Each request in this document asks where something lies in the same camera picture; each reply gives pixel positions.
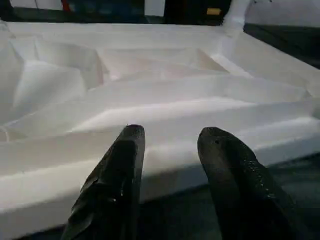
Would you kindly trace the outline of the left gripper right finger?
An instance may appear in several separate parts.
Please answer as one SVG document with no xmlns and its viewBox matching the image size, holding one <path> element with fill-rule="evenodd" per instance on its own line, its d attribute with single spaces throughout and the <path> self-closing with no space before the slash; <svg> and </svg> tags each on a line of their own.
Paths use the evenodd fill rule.
<svg viewBox="0 0 320 240">
<path fill-rule="evenodd" d="M 235 135 L 205 127 L 197 152 L 224 240 L 311 240 L 297 207 Z"/>
</svg>

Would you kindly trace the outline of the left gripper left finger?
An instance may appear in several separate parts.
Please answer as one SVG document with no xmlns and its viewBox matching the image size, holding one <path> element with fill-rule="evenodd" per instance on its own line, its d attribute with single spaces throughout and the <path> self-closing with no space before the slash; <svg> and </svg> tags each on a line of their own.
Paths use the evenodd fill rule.
<svg viewBox="0 0 320 240">
<path fill-rule="evenodd" d="M 123 128 L 85 180 L 63 240 L 136 239 L 145 145 L 141 125 Z"/>
</svg>

